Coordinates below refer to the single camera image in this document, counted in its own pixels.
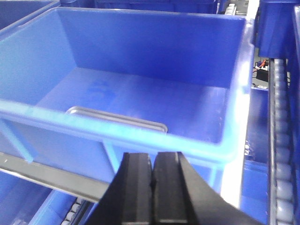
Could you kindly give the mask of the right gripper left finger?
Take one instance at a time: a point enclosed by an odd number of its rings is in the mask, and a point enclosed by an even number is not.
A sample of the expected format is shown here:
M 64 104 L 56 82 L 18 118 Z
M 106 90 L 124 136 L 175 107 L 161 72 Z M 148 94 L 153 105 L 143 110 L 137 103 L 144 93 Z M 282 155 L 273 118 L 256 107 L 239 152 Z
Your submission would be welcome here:
M 124 153 L 119 170 L 87 225 L 150 225 L 151 161 L 146 153 Z

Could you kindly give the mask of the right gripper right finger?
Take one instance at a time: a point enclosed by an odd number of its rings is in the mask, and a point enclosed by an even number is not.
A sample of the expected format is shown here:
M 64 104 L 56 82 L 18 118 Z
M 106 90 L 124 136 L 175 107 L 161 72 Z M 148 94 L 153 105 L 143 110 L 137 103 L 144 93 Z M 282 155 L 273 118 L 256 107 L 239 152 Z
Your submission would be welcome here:
M 160 152 L 153 168 L 153 223 L 156 225 L 257 225 L 227 203 L 181 152 Z

